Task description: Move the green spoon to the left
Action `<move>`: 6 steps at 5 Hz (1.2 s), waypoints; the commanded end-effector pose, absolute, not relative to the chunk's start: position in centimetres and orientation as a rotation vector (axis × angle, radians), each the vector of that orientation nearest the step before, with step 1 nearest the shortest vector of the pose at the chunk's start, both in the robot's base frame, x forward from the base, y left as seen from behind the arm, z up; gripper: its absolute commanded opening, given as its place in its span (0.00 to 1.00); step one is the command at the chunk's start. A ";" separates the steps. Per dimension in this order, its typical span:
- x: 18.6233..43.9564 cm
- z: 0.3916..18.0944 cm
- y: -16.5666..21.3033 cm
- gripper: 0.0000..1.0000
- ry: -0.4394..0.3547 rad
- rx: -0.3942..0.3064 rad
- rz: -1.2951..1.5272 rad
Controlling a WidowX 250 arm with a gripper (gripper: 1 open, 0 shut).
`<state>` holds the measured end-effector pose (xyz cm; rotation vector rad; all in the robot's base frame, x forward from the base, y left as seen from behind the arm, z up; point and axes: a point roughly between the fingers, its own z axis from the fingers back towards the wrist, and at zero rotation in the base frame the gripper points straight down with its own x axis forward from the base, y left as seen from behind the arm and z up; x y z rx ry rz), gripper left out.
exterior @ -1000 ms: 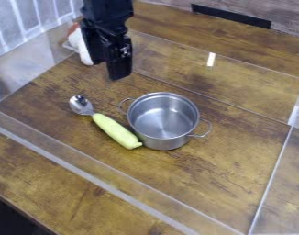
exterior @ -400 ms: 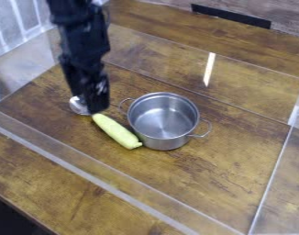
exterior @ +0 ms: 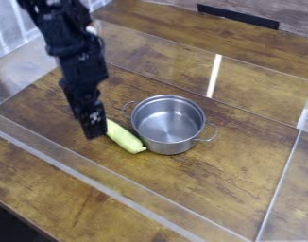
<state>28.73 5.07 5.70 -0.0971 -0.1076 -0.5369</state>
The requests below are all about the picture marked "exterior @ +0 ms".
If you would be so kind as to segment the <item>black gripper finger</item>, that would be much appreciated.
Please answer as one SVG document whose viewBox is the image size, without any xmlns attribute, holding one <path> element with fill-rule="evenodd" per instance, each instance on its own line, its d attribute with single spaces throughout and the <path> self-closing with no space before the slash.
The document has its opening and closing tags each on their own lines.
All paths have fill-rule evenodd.
<svg viewBox="0 0 308 242">
<path fill-rule="evenodd" d="M 88 140 L 107 134 L 107 113 L 100 99 L 84 103 L 79 110 L 79 121 Z"/>
<path fill-rule="evenodd" d="M 76 119 L 80 119 L 83 108 L 82 108 L 82 101 L 80 101 L 79 94 L 68 87 L 63 88 L 63 92 L 74 113 L 74 117 Z"/>
</svg>

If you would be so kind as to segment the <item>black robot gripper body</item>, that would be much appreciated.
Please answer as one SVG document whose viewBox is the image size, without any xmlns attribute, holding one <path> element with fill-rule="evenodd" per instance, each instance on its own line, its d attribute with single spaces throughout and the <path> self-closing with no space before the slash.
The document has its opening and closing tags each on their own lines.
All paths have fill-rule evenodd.
<svg viewBox="0 0 308 242">
<path fill-rule="evenodd" d="M 108 78 L 104 39 L 87 32 L 90 10 L 80 0 L 16 0 L 27 11 L 46 42 L 46 51 L 59 61 L 62 88 L 80 97 L 82 105 L 99 99 L 99 83 Z"/>
</svg>

